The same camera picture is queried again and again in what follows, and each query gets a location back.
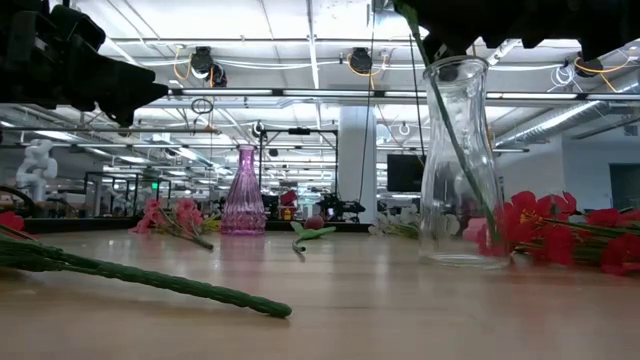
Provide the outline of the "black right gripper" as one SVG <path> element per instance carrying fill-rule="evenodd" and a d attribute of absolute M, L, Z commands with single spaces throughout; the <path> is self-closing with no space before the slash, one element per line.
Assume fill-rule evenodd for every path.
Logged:
<path fill-rule="evenodd" d="M 466 55 L 477 36 L 462 0 L 416 0 L 418 23 L 430 61 Z M 640 0 L 484 0 L 480 36 L 488 48 L 515 39 L 527 17 L 538 9 L 537 44 L 544 40 L 579 42 L 587 61 L 640 38 Z"/>

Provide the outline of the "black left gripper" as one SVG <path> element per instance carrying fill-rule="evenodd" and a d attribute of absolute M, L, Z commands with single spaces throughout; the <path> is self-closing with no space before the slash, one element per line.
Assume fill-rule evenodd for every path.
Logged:
<path fill-rule="evenodd" d="M 0 4 L 0 103 L 68 104 L 65 86 L 75 48 L 95 52 L 106 34 L 68 4 Z M 100 110 L 120 127 L 134 111 L 168 94 L 154 71 L 110 59 L 114 85 L 98 98 Z"/>

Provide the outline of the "pink artificial blossom spray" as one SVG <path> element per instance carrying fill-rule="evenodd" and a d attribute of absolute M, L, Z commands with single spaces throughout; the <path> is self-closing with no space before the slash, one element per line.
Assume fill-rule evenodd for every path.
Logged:
<path fill-rule="evenodd" d="M 170 208 L 165 208 L 159 199 L 149 199 L 143 208 L 142 218 L 129 232 L 170 235 L 213 251 L 214 245 L 204 236 L 218 231 L 219 227 L 220 221 L 215 217 L 205 217 L 193 199 L 179 199 Z"/>

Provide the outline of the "red artificial blossom spray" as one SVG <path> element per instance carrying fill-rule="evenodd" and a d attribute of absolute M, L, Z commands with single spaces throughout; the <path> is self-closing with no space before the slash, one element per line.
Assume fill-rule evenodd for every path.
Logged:
<path fill-rule="evenodd" d="M 0 267 L 29 272 L 75 272 L 170 290 L 249 308 L 276 318 L 292 314 L 290 306 L 239 290 L 141 268 L 82 257 L 44 245 L 23 231 L 24 220 L 12 212 L 0 213 Z"/>
<path fill-rule="evenodd" d="M 564 191 L 538 198 L 522 191 L 495 212 L 500 240 L 477 246 L 485 256 L 521 254 L 535 263 L 597 266 L 616 276 L 640 276 L 640 209 L 580 212 Z"/>

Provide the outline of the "peach pink artificial tulip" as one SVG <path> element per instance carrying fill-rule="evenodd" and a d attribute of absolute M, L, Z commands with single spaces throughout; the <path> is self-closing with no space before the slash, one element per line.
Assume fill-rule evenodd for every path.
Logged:
<path fill-rule="evenodd" d="M 471 218 L 467 228 L 462 232 L 462 239 L 478 246 L 491 245 L 491 232 L 486 218 Z"/>

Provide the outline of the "white artificial blossom spray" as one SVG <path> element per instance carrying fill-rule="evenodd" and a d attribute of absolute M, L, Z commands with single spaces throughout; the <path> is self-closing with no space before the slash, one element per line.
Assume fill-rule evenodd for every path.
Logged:
<path fill-rule="evenodd" d="M 418 239 L 421 232 L 421 219 L 421 214 L 415 204 L 409 207 L 383 208 L 376 214 L 368 231 L 376 236 L 395 235 Z"/>

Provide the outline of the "dark red artificial tulip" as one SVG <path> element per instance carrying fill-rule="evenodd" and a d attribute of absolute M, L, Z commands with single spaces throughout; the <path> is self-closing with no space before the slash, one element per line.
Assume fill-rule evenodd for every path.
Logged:
<path fill-rule="evenodd" d="M 291 248 L 302 262 L 305 261 L 305 242 L 320 239 L 324 235 L 337 230 L 335 226 L 327 226 L 323 217 L 320 215 L 312 216 L 304 223 L 292 221 L 290 225 L 297 235 L 297 239 L 291 243 Z"/>

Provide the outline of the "pink ribbed glass vase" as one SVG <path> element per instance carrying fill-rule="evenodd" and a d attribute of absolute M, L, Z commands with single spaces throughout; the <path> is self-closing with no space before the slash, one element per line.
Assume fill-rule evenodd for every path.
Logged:
<path fill-rule="evenodd" d="M 241 145 L 238 150 L 238 169 L 226 198 L 220 230 L 230 236 L 263 235 L 266 215 L 254 169 L 255 147 Z"/>

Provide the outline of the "clear glass vase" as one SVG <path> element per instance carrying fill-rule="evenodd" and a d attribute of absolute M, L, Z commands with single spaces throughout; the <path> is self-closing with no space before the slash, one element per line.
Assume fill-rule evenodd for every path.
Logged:
<path fill-rule="evenodd" d="M 502 268 L 510 255 L 482 255 L 462 239 L 471 218 L 486 218 L 467 181 L 439 114 L 428 76 L 437 85 L 472 173 L 495 218 L 503 195 L 486 122 L 486 76 L 489 64 L 475 56 L 455 56 L 425 71 L 430 135 L 421 188 L 420 258 L 427 263 L 485 269 Z"/>

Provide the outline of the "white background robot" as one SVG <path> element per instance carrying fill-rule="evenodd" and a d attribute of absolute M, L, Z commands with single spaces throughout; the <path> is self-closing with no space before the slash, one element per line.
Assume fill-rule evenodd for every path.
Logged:
<path fill-rule="evenodd" d="M 52 148 L 51 140 L 32 140 L 25 148 L 24 159 L 17 169 L 18 188 L 27 190 L 34 202 L 45 200 L 47 180 L 57 176 L 57 161 L 50 156 Z"/>

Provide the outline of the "black monitor screen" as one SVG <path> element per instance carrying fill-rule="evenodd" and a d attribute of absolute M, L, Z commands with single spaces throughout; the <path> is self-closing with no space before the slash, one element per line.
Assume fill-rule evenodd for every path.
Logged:
<path fill-rule="evenodd" d="M 415 154 L 387 155 L 387 190 L 420 192 L 425 157 Z"/>

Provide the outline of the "red background object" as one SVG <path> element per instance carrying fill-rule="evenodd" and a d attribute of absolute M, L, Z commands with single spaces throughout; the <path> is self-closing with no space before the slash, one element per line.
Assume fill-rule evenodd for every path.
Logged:
<path fill-rule="evenodd" d="M 297 193 L 289 190 L 280 196 L 280 217 L 284 221 L 291 221 L 297 212 Z"/>

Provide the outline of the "black background equipment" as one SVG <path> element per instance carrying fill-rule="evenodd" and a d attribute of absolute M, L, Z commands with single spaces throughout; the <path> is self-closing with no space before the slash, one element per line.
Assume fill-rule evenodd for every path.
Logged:
<path fill-rule="evenodd" d="M 317 202 L 320 206 L 320 214 L 328 222 L 352 222 L 359 224 L 359 214 L 366 208 L 358 201 L 341 200 L 337 193 L 326 193 Z"/>

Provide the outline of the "silver ceiling air duct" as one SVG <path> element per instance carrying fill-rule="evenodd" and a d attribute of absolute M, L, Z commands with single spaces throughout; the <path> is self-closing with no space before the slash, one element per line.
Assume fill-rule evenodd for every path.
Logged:
<path fill-rule="evenodd" d="M 510 148 L 530 144 L 565 130 L 600 119 L 612 111 L 612 103 L 640 101 L 640 70 L 621 78 L 617 92 L 581 93 L 581 102 L 565 108 L 549 110 L 519 125 L 497 138 L 496 148 Z"/>

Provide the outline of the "black background rig frame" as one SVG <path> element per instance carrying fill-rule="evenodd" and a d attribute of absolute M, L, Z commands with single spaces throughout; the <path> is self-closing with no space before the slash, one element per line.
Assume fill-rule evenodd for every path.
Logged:
<path fill-rule="evenodd" d="M 267 220 L 280 217 L 280 196 L 297 193 L 293 220 L 320 212 L 326 193 L 338 194 L 338 131 L 308 127 L 259 128 L 256 176 Z"/>

